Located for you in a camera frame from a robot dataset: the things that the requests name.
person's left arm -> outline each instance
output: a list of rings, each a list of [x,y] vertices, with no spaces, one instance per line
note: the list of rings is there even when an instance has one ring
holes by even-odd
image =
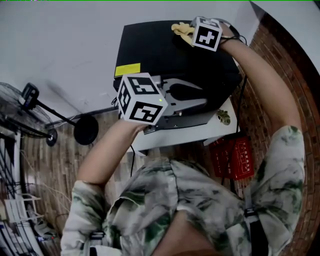
[[[119,120],[92,148],[80,166],[61,238],[61,255],[83,255],[92,232],[106,217],[104,186],[144,125]]]

camouflage shirt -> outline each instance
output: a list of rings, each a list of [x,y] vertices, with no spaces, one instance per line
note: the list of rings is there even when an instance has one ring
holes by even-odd
[[[278,255],[293,236],[302,207],[304,140],[293,126],[271,139],[268,152],[247,188],[268,244]],[[151,255],[176,211],[223,255],[251,255],[245,202],[189,162],[156,159],[139,169],[115,203],[106,209],[103,191],[77,181],[61,240],[61,255],[89,255],[90,234],[118,255]]]

white wall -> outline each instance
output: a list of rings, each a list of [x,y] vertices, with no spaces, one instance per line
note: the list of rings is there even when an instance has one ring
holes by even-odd
[[[0,82],[34,83],[67,117],[108,108],[124,25],[197,15],[228,20],[249,41],[259,24],[246,1],[1,2]]]
[[[252,1],[300,44],[320,74],[320,9],[313,1]]]

red box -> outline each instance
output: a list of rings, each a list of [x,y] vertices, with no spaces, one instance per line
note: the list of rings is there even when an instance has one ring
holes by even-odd
[[[220,139],[219,143],[210,144],[209,148],[217,177],[241,180],[254,175],[251,147],[247,136]]]

yellow cloth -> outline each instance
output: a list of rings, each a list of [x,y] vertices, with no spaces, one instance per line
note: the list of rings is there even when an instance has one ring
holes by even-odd
[[[171,29],[173,30],[173,32],[176,35],[181,36],[181,38],[184,41],[186,41],[189,45],[194,47],[192,45],[192,35],[189,35],[190,33],[194,33],[195,32],[195,28],[194,27],[190,27],[189,24],[185,24],[183,22],[180,22],[179,25],[178,24],[173,24],[171,26]]]

